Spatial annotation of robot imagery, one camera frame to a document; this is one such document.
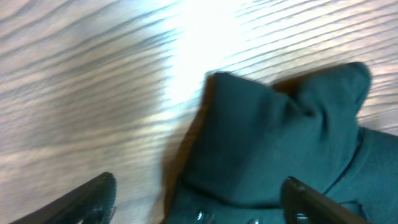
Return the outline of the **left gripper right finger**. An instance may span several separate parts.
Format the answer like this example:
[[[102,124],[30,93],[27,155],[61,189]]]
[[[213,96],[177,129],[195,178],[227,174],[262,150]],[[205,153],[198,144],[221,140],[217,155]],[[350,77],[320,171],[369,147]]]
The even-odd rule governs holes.
[[[284,180],[280,205],[286,224],[369,224],[294,177]]]

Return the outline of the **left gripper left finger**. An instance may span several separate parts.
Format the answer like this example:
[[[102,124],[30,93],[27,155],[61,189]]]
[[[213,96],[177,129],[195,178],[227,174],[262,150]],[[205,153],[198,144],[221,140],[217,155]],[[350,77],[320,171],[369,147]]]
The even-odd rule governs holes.
[[[114,175],[104,172],[11,224],[110,224],[116,188]]]

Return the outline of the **black t-shirt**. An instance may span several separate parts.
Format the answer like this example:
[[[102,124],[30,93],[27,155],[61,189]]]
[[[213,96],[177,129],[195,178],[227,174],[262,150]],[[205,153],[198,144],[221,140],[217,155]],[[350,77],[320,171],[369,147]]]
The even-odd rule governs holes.
[[[356,118],[371,85],[365,64],[316,73],[291,93],[230,73],[212,79],[167,223],[283,223],[289,176],[373,223],[397,222],[397,137]]]

